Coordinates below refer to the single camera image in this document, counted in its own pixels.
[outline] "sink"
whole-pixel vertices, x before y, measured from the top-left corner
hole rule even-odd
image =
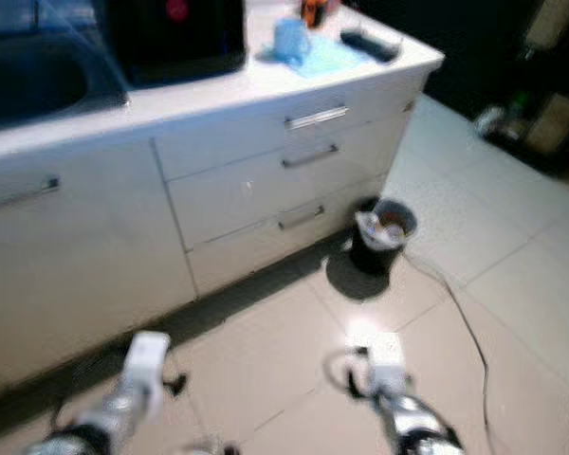
[[[63,33],[0,39],[0,128],[126,101],[99,47]]]

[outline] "tiled floor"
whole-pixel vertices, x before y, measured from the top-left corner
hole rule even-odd
[[[484,348],[497,453],[569,455],[569,191],[424,97],[384,194],[417,213],[408,252],[448,277]],[[341,285],[366,300],[345,298]],[[175,454],[212,433],[249,455],[388,453],[373,411],[335,391],[321,369],[372,323],[400,334],[416,391],[453,423],[467,453],[488,455],[483,366],[453,300],[406,259],[383,285],[355,274],[332,242],[222,296],[255,303],[172,351],[169,369],[191,373],[188,393],[167,402],[129,453]],[[0,453],[42,437],[46,425],[41,416],[14,429]]]

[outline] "kitchen counter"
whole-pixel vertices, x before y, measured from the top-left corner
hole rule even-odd
[[[342,28],[358,24],[377,38],[398,42],[403,37],[400,57],[391,64],[370,62],[325,77],[305,79],[284,64],[262,62],[256,55],[272,43],[274,23],[294,13],[291,5],[251,6],[247,12],[248,61],[237,72],[194,82],[157,88],[131,90],[130,102],[122,108],[103,110],[76,117],[57,118],[0,131],[0,157],[71,140],[105,137],[113,134],[139,134],[146,127],[168,124],[170,120],[193,118],[247,104],[301,94],[343,82],[391,75],[416,68],[434,70],[443,54],[414,38],[384,27],[355,11],[341,7],[329,17],[319,33],[339,38]]]

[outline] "black appliance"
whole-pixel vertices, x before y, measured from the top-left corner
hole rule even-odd
[[[244,0],[97,0],[96,13],[132,84],[199,78],[245,63]]]

